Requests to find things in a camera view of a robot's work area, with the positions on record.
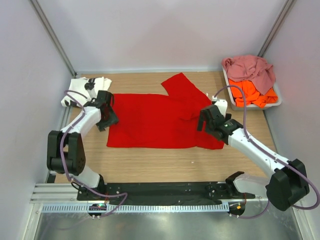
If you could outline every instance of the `pink cloth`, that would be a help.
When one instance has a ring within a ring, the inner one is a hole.
[[[222,60],[227,77],[234,82],[250,80],[255,88],[265,95],[276,81],[272,64],[262,57],[245,55]]]

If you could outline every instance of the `white wall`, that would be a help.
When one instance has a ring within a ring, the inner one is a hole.
[[[44,182],[47,136],[57,129],[71,78],[27,0],[0,7],[0,233],[25,227],[35,183]]]
[[[219,69],[258,54],[285,0],[38,0],[78,72]]]
[[[274,64],[283,101],[266,111],[278,151],[306,165],[320,189],[320,1],[299,0],[285,20],[266,58]],[[313,190],[305,206],[315,203]],[[306,211],[314,231],[320,207]]]

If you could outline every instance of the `white bin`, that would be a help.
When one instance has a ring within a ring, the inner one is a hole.
[[[223,75],[224,75],[225,84],[226,85],[230,85],[228,77],[227,77],[227,72],[226,72],[224,67],[222,67],[222,69],[223,69]],[[233,110],[235,110],[235,111],[243,111],[244,110],[243,107],[236,106],[236,102],[234,100],[234,96],[232,96],[230,87],[228,87],[227,90],[228,90],[230,101],[231,101],[231,108]],[[246,109],[247,110],[265,110],[265,109],[268,109],[268,108],[273,107],[273,106],[279,106],[281,104],[281,102],[282,102],[282,98],[281,98],[281,95],[280,95],[280,91],[279,91],[277,82],[274,83],[273,90],[278,96],[278,101],[276,103],[267,103],[264,108],[258,107],[255,104],[250,104],[250,105],[246,106]]]

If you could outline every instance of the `orange cloth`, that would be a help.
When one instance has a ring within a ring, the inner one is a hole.
[[[278,96],[273,88],[270,88],[265,95],[262,95],[259,91],[257,91],[255,85],[249,80],[236,82],[229,79],[229,84],[236,85],[243,90],[246,105],[255,104],[260,108],[264,108],[266,104],[274,104],[278,101]],[[244,107],[244,99],[239,89],[231,87],[231,92],[235,98],[235,105],[237,107]]]

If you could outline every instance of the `folded white fabric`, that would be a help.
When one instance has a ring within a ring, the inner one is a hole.
[[[84,96],[74,93],[68,92],[68,94],[75,98],[81,105],[86,104],[86,102],[91,101],[92,97],[96,97],[99,90],[107,91],[111,85],[112,81],[109,78],[104,77],[96,77],[96,78],[73,78],[71,79],[70,86],[68,90],[76,91]],[[64,96],[61,100],[61,104],[63,107],[74,106],[76,103],[70,99],[68,96]]]

